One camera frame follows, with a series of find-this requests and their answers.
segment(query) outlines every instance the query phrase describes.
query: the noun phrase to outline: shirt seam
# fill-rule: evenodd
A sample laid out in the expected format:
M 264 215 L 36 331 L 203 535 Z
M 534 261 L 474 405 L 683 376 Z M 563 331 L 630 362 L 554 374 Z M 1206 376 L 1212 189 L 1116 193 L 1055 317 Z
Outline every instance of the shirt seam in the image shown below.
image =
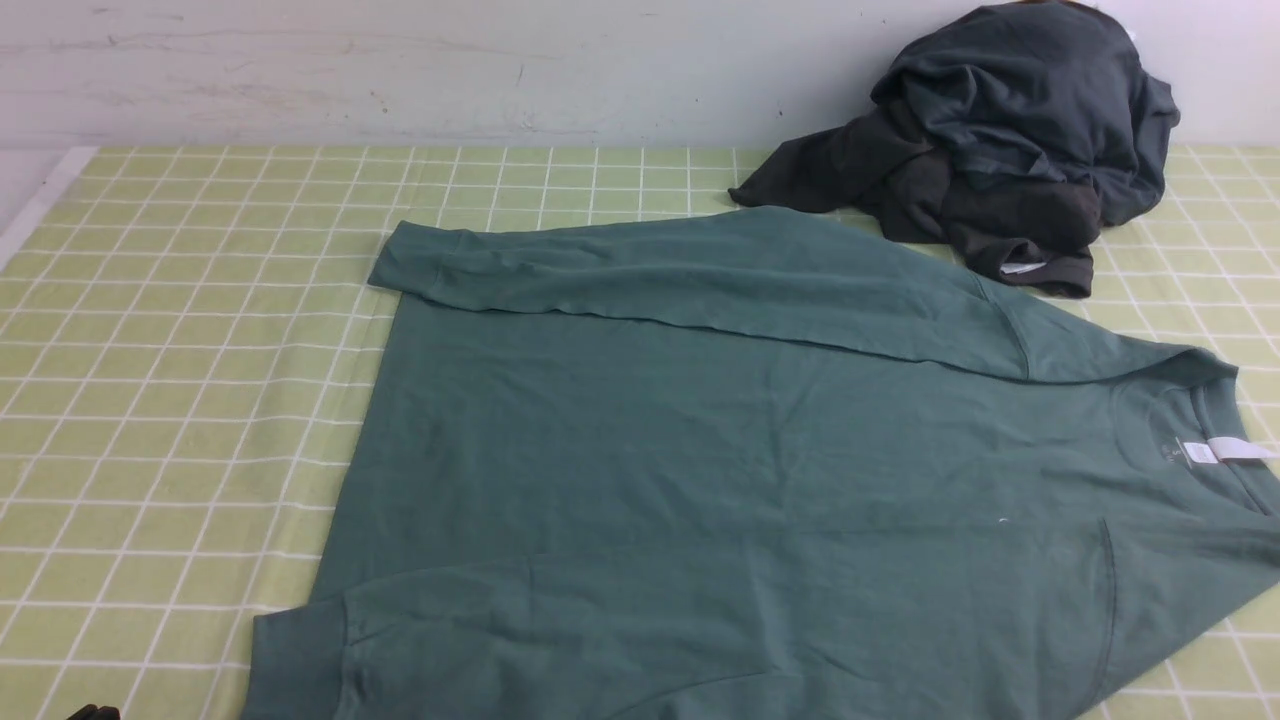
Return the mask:
M 1030 380 L 1032 379 L 1032 360 L 1030 360 L 1030 355 L 1027 352 L 1027 342 L 1023 340 L 1023 333 L 1019 332 L 1018 324 L 1014 322 L 1014 318 L 1009 313 L 1005 311 L 1005 307 L 1002 305 L 1000 305 L 1000 302 L 997 302 L 995 297 L 992 297 L 989 293 L 987 293 L 987 288 L 983 287 L 983 282 L 982 281 L 979 281 L 977 277 L 973 278 L 973 281 L 974 281 L 974 286 L 978 287 L 978 292 L 982 295 L 982 299 L 987 301 L 987 305 L 991 305 L 992 307 L 995 307 L 996 313 L 1000 314 L 1000 318 L 1004 322 L 1005 327 L 1009 329 L 1009 334 L 1012 336 L 1014 346 L 1018 347 L 1019 360 L 1021 360 L 1023 379 L 1024 380 Z
M 1116 614 L 1119 607 L 1119 573 L 1116 571 L 1116 553 L 1115 544 L 1111 541 L 1111 528 L 1107 525 L 1106 519 L 1098 520 L 1098 527 L 1102 532 L 1102 552 L 1106 557 L 1106 571 L 1107 571 L 1107 587 L 1111 591 L 1111 602 L 1107 607 L 1107 637 L 1102 646 L 1102 653 L 1098 657 L 1098 666 L 1093 671 L 1093 689 L 1089 692 L 1088 701 L 1084 707 L 1078 708 L 1079 712 L 1085 712 L 1088 708 L 1093 707 L 1103 698 L 1102 689 L 1106 687 L 1107 679 L 1107 665 L 1111 664 L 1111 652 L 1115 647 L 1116 637 Z
M 435 266 L 435 277 L 431 278 L 431 284 L 426 286 L 426 292 L 424 295 L 431 295 L 431 292 L 435 291 L 435 286 L 440 284 L 440 278 L 444 275 L 444 263 L 448 261 L 449 258 L 453 258 L 454 255 L 458 254 L 458 250 L 462 249 L 462 242 L 466 238 L 467 236 L 465 233 L 462 232 L 458 233 L 458 241 L 453 243 L 452 250 L 449 250 L 448 252 L 444 254 L 443 258 L 440 258 L 440 264 Z
M 334 715 L 342 710 L 343 701 L 347 698 L 347 693 L 351 692 L 351 683 L 355 678 L 356 659 L 352 655 L 351 643 L 351 601 L 347 598 L 347 593 L 342 593 L 342 650 L 338 651 L 338 702 L 334 708 Z

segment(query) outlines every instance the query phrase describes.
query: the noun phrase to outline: dark clothing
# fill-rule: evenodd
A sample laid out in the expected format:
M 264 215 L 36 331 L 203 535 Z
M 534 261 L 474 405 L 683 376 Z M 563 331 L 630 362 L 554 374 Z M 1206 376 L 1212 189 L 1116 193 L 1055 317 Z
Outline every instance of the dark clothing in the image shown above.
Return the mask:
M 1149 210 L 1178 109 L 1119 23 L 1074 3 L 980 8 L 906 46 L 877 109 L 785 142 L 742 205 L 854 205 L 1009 284 L 1087 297 L 1087 246 Z M 1011 264 L 1044 263 L 1025 273 Z

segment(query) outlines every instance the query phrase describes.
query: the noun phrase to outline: white tag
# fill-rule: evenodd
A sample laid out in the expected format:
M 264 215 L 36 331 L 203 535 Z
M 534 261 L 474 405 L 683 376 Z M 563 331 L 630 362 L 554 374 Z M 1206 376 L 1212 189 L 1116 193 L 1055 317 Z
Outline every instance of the white tag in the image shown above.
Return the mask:
M 1000 266 L 1000 272 L 1005 275 L 1020 275 L 1023 273 L 1038 270 L 1044 265 L 1048 265 L 1048 263 L 1005 263 Z
M 1217 464 L 1217 456 L 1213 455 L 1213 450 L 1203 442 L 1184 442 L 1183 450 L 1187 452 L 1187 457 L 1190 457 L 1194 462 Z
M 1236 437 L 1211 437 L 1208 447 L 1213 455 L 1222 460 L 1266 460 L 1267 457 L 1280 457 L 1265 447 L 1258 447 L 1252 442 Z

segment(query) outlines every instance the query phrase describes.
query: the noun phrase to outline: green long-sleeve shirt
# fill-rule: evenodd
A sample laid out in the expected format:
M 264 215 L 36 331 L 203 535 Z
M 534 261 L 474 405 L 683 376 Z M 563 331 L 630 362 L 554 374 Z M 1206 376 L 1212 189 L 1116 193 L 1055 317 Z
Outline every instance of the green long-sleeve shirt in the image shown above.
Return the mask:
M 780 209 L 402 224 L 243 717 L 1055 720 L 1280 579 L 1235 369 Z

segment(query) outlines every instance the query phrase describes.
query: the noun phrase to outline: pile of clothes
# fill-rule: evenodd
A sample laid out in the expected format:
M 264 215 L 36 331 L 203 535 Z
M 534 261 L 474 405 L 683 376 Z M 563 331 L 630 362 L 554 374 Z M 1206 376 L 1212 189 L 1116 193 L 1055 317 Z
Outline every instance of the pile of clothes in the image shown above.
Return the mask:
M 826 213 L 852 205 L 887 238 L 951 245 L 974 272 L 1088 297 L 1088 245 L 1165 190 L 1170 87 L 1129 33 L 1069 1 L 979 8 L 908 45 L 876 109 L 785 142 L 730 195 Z

